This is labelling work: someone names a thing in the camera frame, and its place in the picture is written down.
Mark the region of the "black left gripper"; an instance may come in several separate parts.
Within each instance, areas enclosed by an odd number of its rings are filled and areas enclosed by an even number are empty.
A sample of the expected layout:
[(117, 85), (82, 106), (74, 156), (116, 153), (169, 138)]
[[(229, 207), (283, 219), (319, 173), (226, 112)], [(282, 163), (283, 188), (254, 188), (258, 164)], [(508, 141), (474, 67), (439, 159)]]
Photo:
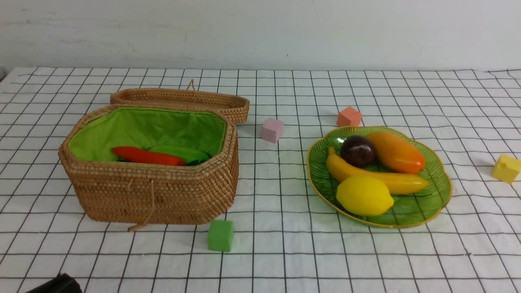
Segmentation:
[(31, 289), (27, 293), (82, 293), (80, 284), (68, 274), (58, 274), (52, 280)]

